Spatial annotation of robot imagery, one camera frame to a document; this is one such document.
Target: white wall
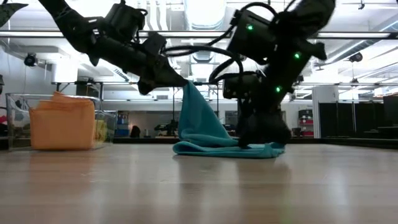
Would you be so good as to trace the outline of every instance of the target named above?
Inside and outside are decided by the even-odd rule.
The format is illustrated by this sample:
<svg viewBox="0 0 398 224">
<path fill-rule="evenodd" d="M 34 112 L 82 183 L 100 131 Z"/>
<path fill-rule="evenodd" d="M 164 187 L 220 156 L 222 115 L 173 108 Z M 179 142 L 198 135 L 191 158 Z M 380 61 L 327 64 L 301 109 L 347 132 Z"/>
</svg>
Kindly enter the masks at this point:
<svg viewBox="0 0 398 224">
<path fill-rule="evenodd" d="M 217 110 L 217 102 L 208 102 L 213 110 Z M 175 103 L 175 111 L 181 111 L 182 102 Z M 124 111 L 172 111 L 172 101 L 105 101 L 104 110 Z M 294 101 L 282 104 L 282 111 L 286 112 L 286 123 L 289 128 L 296 128 L 299 121 L 299 110 L 312 109 L 312 102 Z M 224 122 L 225 111 L 237 111 L 237 102 L 219 102 L 220 120 Z"/>
<path fill-rule="evenodd" d="M 3 75 L 3 93 L 0 106 L 6 106 L 6 93 L 52 94 L 56 86 L 51 84 L 52 73 L 40 67 L 29 68 L 24 62 L 0 49 L 0 74 Z"/>
</svg>

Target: green led light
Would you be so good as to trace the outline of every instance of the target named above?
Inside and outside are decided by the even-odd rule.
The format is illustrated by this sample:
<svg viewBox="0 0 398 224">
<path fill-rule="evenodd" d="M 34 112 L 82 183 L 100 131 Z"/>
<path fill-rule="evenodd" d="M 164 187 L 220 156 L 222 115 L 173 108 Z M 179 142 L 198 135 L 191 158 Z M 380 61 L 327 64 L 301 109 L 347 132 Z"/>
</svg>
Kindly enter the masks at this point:
<svg viewBox="0 0 398 224">
<path fill-rule="evenodd" d="M 300 52 L 297 52 L 296 54 L 294 54 L 294 58 L 296 58 L 296 59 L 300 59 L 300 57 L 301 57 L 301 54 L 300 54 Z"/>
</svg>

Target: orange towel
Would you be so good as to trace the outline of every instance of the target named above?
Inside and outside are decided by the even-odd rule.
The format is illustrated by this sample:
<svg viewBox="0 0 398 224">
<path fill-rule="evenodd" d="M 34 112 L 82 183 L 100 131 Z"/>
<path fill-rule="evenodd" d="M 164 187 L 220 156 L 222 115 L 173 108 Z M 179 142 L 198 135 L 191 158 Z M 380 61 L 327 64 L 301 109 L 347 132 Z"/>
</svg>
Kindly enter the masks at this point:
<svg viewBox="0 0 398 224">
<path fill-rule="evenodd" d="M 89 150 L 95 142 L 94 103 L 54 93 L 30 109 L 31 146 L 36 150 Z"/>
</svg>

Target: ceiling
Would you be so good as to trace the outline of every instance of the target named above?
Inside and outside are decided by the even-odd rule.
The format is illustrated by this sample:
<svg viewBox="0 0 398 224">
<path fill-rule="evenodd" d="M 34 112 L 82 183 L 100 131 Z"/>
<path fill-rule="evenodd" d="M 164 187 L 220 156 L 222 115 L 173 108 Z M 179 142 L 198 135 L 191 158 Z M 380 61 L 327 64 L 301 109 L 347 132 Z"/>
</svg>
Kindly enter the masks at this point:
<svg viewBox="0 0 398 224">
<path fill-rule="evenodd" d="M 13 0 L 10 2 L 26 2 L 28 7 L 17 12 L 10 23 L 1 30 L 57 30 L 57 26 L 50 15 L 35 0 Z M 113 0 L 74 0 L 67 1 L 72 8 L 84 16 L 105 16 Z M 238 0 L 127 0 L 128 5 L 146 8 L 149 15 L 146 20 L 145 30 L 219 30 L 224 31 L 229 26 L 234 10 L 240 9 L 250 1 Z M 324 32 L 380 32 L 395 31 L 398 25 L 398 4 L 396 0 L 365 0 L 365 7 L 359 10 L 360 0 L 337 0 L 337 8 L 330 23 L 322 30 Z M 284 0 L 271 0 L 271 6 L 277 11 L 289 3 Z M 272 16 L 260 7 L 251 8 L 253 12 L 267 19 Z M 91 76 L 95 80 L 105 82 L 121 82 L 122 78 L 115 75 L 114 66 L 101 61 L 99 66 L 93 67 L 86 55 L 76 52 L 65 39 L 2 39 L 7 49 L 14 54 L 24 55 L 30 50 L 35 50 L 41 60 L 47 63 L 56 63 L 62 58 L 73 58 L 81 64 L 79 75 Z M 169 45 L 187 45 L 205 43 L 210 39 L 178 39 L 169 40 Z M 328 61 L 319 62 L 312 59 L 303 71 L 305 82 L 310 83 L 336 83 L 349 82 L 353 77 L 363 83 L 396 82 L 398 81 L 398 47 L 394 40 L 379 42 L 365 42 L 363 40 L 319 40 L 325 43 Z M 216 46 L 226 48 L 228 40 L 223 40 Z M 361 52 L 363 60 L 351 63 L 346 59 Z M 210 60 L 211 64 L 197 63 Z M 189 57 L 179 57 L 170 61 L 174 67 L 180 68 L 180 74 L 191 79 L 207 78 L 214 67 L 225 61 L 223 55 L 196 54 Z M 256 70 L 257 65 L 247 60 L 244 62 L 245 70 Z M 227 72 L 237 70 L 232 65 Z M 136 77 L 129 74 L 132 80 Z M 133 86 L 108 86 L 109 90 L 134 90 Z M 368 94 L 373 87 L 349 87 L 342 90 L 348 93 Z M 300 88 L 299 97 L 308 96 L 311 88 Z"/>
</svg>

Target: teal towel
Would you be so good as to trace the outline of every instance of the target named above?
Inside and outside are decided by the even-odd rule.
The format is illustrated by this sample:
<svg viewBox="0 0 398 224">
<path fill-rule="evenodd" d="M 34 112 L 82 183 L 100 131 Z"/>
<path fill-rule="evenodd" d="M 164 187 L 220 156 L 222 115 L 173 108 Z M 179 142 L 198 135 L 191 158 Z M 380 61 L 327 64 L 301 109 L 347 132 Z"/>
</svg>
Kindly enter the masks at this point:
<svg viewBox="0 0 398 224">
<path fill-rule="evenodd" d="M 178 121 L 181 142 L 174 145 L 176 154 L 265 159 L 285 152 L 280 144 L 253 144 L 242 149 L 238 140 L 231 138 L 193 83 L 183 88 L 183 103 Z"/>
</svg>

